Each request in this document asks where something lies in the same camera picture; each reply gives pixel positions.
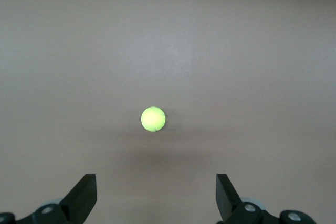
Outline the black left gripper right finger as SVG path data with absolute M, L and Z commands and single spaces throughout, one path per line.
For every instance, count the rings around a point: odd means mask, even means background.
M 216 175 L 216 203 L 222 218 L 220 223 L 313 223 L 301 211 L 284 210 L 275 217 L 255 202 L 242 201 L 226 174 Z

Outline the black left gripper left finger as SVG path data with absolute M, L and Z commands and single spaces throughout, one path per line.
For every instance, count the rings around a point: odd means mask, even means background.
M 84 223 L 96 202 L 96 175 L 86 174 L 59 203 L 45 204 L 20 220 L 11 212 L 2 212 L 1 223 Z

